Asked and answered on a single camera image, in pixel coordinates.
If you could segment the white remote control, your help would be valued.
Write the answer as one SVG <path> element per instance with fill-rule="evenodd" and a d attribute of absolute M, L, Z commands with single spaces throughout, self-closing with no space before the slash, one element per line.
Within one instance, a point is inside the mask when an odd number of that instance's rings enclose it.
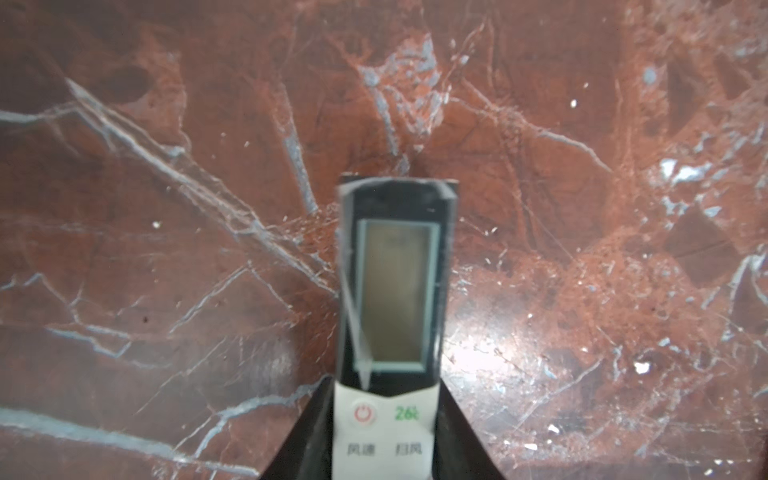
<path fill-rule="evenodd" d="M 347 175 L 338 199 L 331 475 L 428 479 L 459 184 Z"/>

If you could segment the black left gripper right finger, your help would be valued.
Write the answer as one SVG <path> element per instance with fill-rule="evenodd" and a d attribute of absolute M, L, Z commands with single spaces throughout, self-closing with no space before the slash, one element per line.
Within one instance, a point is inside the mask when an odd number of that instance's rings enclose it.
<path fill-rule="evenodd" d="M 444 381 L 440 382 L 432 464 L 435 480 L 504 480 Z"/>

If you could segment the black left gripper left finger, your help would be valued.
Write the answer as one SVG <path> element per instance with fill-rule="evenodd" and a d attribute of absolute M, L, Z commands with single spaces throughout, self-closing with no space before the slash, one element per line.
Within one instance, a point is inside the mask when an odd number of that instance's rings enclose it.
<path fill-rule="evenodd" d="M 311 396 L 262 480 L 332 478 L 334 380 L 324 378 Z"/>

